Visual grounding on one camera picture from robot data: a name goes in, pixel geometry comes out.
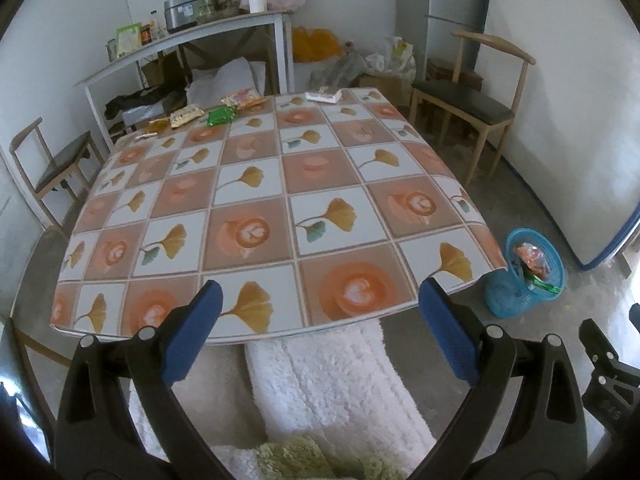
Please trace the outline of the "blue plastic mesh wastebasket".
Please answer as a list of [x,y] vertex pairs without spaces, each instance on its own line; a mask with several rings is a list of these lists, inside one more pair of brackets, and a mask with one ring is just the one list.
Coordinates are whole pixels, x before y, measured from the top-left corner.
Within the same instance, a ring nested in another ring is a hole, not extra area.
[[485,302],[498,318],[513,318],[533,306],[558,299],[565,271],[559,253],[540,233],[516,229],[504,245],[506,270],[488,276]]

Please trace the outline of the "patterned vinyl tablecloth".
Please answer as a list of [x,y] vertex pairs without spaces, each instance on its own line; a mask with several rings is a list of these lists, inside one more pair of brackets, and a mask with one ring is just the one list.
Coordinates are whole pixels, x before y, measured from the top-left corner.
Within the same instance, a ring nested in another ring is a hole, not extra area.
[[209,340],[247,341],[409,309],[427,278],[457,292],[505,265],[464,186],[380,92],[275,96],[228,124],[118,142],[51,322],[128,337],[215,281]]

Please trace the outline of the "green fluffy cushion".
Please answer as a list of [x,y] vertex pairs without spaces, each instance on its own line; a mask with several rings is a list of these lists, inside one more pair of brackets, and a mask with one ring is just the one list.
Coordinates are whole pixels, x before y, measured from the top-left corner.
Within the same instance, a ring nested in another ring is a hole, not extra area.
[[257,449],[256,458],[265,479],[405,479],[382,456],[336,458],[310,437],[265,443]]

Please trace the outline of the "yellow snack packet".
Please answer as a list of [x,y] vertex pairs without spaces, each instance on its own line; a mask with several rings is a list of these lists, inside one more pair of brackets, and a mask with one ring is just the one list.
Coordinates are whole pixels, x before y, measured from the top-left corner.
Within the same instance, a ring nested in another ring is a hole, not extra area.
[[201,107],[195,104],[189,104],[183,108],[179,108],[172,112],[169,116],[170,128],[178,129],[188,122],[204,115]]

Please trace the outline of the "green snack packet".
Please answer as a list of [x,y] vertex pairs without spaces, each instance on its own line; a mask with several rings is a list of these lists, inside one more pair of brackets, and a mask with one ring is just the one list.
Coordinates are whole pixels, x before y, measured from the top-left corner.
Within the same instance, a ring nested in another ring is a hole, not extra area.
[[206,124],[209,127],[231,124],[238,116],[238,110],[234,106],[217,106],[207,112]]

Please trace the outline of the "white mattress blue trim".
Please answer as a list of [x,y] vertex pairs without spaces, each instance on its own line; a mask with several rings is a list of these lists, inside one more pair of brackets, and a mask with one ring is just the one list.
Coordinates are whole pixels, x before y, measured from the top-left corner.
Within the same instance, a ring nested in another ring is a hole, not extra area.
[[620,0],[490,0],[486,30],[536,60],[503,155],[593,269],[639,222],[638,29]]

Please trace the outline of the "orange snack packet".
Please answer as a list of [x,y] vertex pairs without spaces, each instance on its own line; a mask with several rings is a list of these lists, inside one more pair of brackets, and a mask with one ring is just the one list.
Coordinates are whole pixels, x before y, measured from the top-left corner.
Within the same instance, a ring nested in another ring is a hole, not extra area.
[[237,110],[246,110],[252,106],[262,104],[265,99],[255,88],[246,88],[224,96],[221,102],[225,106],[234,107]]

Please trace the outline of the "white tissue pack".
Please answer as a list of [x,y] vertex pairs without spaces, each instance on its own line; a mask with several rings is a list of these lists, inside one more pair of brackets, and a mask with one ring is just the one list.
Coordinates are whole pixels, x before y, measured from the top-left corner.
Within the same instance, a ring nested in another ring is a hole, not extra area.
[[315,103],[337,104],[342,99],[342,90],[340,88],[323,86],[317,90],[306,91],[305,99]]

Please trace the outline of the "wooden chair dark seat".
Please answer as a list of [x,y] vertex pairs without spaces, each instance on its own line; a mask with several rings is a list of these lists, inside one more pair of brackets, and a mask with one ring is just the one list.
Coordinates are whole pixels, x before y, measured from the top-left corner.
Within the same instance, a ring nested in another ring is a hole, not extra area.
[[[497,169],[504,150],[504,144],[506,144],[506,138],[513,126],[516,112],[521,103],[528,69],[530,66],[535,66],[537,61],[533,55],[530,55],[516,44],[512,44],[512,42],[498,36],[481,34],[480,32],[468,32],[463,29],[454,30],[451,35],[460,41],[452,77],[450,80],[424,80],[413,83],[409,106],[409,122],[413,126],[416,124],[419,105],[427,102],[440,107],[445,112],[438,138],[439,143],[442,143],[445,139],[452,116],[463,119],[477,131],[478,138],[463,183],[464,186],[468,186],[480,162],[480,155],[488,136],[492,132],[499,130],[501,136],[488,176],[491,176]],[[487,94],[460,84],[464,48],[469,41],[474,41],[482,46],[511,55],[522,62],[518,84],[510,107],[506,107]]]

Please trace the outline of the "yellow plastic bag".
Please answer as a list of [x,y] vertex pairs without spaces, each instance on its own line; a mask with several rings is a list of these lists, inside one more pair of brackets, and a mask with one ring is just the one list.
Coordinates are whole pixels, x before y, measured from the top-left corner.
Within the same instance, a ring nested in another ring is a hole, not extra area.
[[337,36],[329,29],[292,29],[293,58],[296,63],[315,63],[342,55]]

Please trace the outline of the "silver electric cooker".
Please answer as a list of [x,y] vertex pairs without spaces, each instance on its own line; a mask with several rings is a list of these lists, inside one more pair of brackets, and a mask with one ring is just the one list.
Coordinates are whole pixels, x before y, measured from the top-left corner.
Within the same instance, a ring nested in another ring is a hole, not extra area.
[[198,24],[203,11],[210,6],[216,10],[218,0],[166,0],[164,19],[168,32],[178,32]]

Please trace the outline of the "white metal shelf table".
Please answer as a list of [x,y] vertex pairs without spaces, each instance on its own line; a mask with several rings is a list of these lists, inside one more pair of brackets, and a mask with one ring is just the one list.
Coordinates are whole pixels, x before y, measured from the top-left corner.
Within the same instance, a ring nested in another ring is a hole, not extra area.
[[[222,65],[230,61],[235,55],[239,55],[240,51],[250,42],[256,32],[262,32],[267,39],[271,40],[272,45],[272,53],[269,59],[272,86],[278,87],[279,93],[288,94],[294,92],[292,14],[293,11],[285,10],[241,14],[233,18],[223,18],[219,21],[183,29],[181,32],[174,32],[163,39],[152,41],[150,44],[134,50],[134,52],[126,54],[122,58],[118,58],[116,61],[109,62],[104,68],[79,81],[77,85],[85,92],[93,118],[105,142],[107,151],[109,153],[113,151],[114,142],[108,132],[103,112],[92,95],[91,88],[107,76],[111,76],[131,65],[137,67],[138,81],[140,86],[143,86],[140,63],[154,54],[177,49],[180,54],[180,60],[186,70],[191,70],[186,52],[190,52],[211,66]],[[198,44],[199,41],[209,40],[209,38],[215,36],[228,34],[228,32],[242,32],[243,36],[232,47],[231,53],[222,61],[219,61],[210,52],[201,49]]]

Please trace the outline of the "grey refrigerator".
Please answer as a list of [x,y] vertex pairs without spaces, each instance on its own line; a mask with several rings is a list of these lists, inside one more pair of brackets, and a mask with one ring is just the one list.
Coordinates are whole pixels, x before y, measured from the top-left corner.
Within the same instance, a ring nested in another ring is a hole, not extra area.
[[489,0],[395,0],[395,35],[413,45],[416,76],[426,77],[427,62],[456,60],[455,30],[482,32]]

